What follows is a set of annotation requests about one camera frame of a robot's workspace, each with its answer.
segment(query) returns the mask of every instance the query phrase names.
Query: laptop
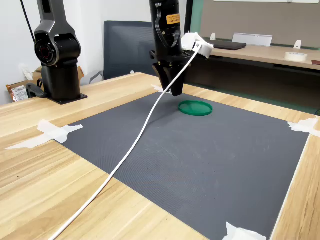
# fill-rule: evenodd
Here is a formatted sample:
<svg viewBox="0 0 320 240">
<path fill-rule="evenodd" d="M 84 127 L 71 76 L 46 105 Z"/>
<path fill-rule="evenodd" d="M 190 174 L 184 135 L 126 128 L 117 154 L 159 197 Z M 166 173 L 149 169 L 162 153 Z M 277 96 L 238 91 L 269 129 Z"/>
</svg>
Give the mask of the laptop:
<svg viewBox="0 0 320 240">
<path fill-rule="evenodd" d="M 210 40 L 209 37 L 203 37 L 208 44 L 213 44 L 215 49 L 225 50 L 239 50 L 247 46 L 246 43 L 232 42 L 232 41 L 221 41 L 221 40 Z"/>
</svg>

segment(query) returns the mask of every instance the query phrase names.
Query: white tape roll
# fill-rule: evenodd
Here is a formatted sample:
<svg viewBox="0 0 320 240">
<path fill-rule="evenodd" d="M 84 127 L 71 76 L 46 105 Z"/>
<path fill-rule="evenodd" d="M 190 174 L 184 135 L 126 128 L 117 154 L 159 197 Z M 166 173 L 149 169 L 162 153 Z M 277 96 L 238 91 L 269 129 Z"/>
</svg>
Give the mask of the white tape roll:
<svg viewBox="0 0 320 240">
<path fill-rule="evenodd" d="M 286 52 L 284 59 L 295 62 L 304 62 L 307 60 L 308 55 L 300 52 Z"/>
</svg>

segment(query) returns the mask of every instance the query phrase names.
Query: green plastic lid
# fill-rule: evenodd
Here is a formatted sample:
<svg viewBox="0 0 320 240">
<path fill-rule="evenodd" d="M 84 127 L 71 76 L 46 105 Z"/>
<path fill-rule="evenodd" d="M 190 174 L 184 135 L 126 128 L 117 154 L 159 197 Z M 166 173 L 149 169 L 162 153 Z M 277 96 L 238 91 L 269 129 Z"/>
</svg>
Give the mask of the green plastic lid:
<svg viewBox="0 0 320 240">
<path fill-rule="evenodd" d="M 187 100 L 179 103 L 180 112 L 192 116 L 206 116 L 212 113 L 212 106 L 204 101 Z"/>
</svg>

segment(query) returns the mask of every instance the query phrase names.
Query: black chair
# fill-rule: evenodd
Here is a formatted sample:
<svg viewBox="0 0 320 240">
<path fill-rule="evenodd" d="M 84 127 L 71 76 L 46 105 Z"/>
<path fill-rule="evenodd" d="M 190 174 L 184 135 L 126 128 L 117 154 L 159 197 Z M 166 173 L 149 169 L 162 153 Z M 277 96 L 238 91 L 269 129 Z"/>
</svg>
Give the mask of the black chair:
<svg viewBox="0 0 320 240">
<path fill-rule="evenodd" d="M 131 71 L 156 76 L 152 68 L 156 60 L 149 54 L 156 49 L 151 22 L 105 21 L 103 46 L 104 70 L 84 77 L 81 85 L 90 84 L 99 75 L 107 80 Z"/>
</svg>

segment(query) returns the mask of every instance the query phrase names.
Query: cable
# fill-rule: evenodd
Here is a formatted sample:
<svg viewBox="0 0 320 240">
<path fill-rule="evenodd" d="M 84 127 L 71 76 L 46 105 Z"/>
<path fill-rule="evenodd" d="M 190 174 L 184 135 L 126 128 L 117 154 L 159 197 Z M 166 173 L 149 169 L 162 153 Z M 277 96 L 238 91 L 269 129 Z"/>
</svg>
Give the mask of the cable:
<svg viewBox="0 0 320 240">
<path fill-rule="evenodd" d="M 139 133 L 139 136 L 134 141 L 132 147 L 129 149 L 129 151 L 126 153 L 126 155 L 123 157 L 123 159 L 119 162 L 119 164 L 111 172 L 109 177 L 105 180 L 105 182 L 101 185 L 101 187 L 99 187 L 99 189 L 92 195 L 92 197 L 90 197 L 90 199 L 88 201 L 86 201 L 85 204 L 68 221 L 66 221 L 65 224 L 62 227 L 60 227 L 59 230 L 54 235 L 52 235 L 52 237 L 49 238 L 49 240 L 55 240 L 86 209 L 86 207 L 89 206 L 89 204 L 98 196 L 98 194 L 109 183 L 109 181 L 112 179 L 112 177 L 114 176 L 116 171 L 121 167 L 121 165 L 124 163 L 124 161 L 127 159 L 127 157 L 130 155 L 130 153 L 132 152 L 132 150 L 135 148 L 136 144 L 140 140 L 142 134 L 144 133 L 144 131 L 146 129 L 146 126 L 147 126 L 147 124 L 149 122 L 149 119 L 150 119 L 152 113 L 154 112 L 157 104 L 159 103 L 160 99 L 171 88 L 171 86 L 176 82 L 176 80 L 181 76 L 181 74 L 186 70 L 186 68 L 190 65 L 190 63 L 193 61 L 193 59 L 198 54 L 201 46 L 202 46 L 202 44 L 200 42 L 196 43 L 196 47 L 194 48 L 193 56 L 190 58 L 188 63 L 184 66 L 184 68 L 179 72 L 179 74 L 174 78 L 174 80 L 169 84 L 169 86 L 163 91 L 163 93 L 160 95 L 158 100 L 155 102 L 155 104 L 153 105 L 153 107 L 152 107 L 152 109 L 151 109 L 151 111 L 149 113 L 149 116 L 147 117 L 147 119 L 146 119 L 146 121 L 145 121 L 145 123 L 143 125 L 143 128 L 142 128 L 141 132 Z"/>
<path fill-rule="evenodd" d="M 32 39 L 33 39 L 33 43 L 36 43 L 35 36 L 34 36 L 34 33 L 32 32 L 32 29 L 31 29 L 31 26 L 30 26 L 30 22 L 29 22 L 27 13 L 26 13 L 26 9 L 25 9 L 24 2 L 23 2 L 23 0 L 20 0 L 20 2 L 21 2 L 21 6 L 22 6 L 22 10 L 23 10 L 23 13 L 24 13 L 24 16 L 25 16 L 26 23 L 27 23 L 28 26 L 29 26 L 29 30 L 30 30 L 30 33 L 31 33 L 31 37 L 32 37 Z"/>
<path fill-rule="evenodd" d="M 163 36 L 163 34 L 162 34 L 161 30 L 160 30 L 160 26 L 159 26 L 159 22 L 160 22 L 160 20 L 161 20 L 161 11 L 160 11 L 161 4 L 160 4 L 160 3 L 157 3 L 155 6 L 156 6 L 156 12 L 157 12 L 156 20 L 155 20 L 155 23 L 154 23 L 155 30 L 156 30 L 156 32 L 158 33 L 158 36 L 159 36 L 161 42 L 163 43 L 163 45 L 164 45 L 166 48 L 171 48 L 171 49 L 172 49 L 172 48 L 174 48 L 174 47 L 177 45 L 181 33 L 180 33 L 179 30 L 176 30 L 176 31 L 174 32 L 174 41 L 173 41 L 173 44 L 172 44 L 172 46 L 169 46 L 168 43 L 167 43 L 167 41 L 166 41 L 166 39 L 164 38 L 164 36 Z"/>
</svg>

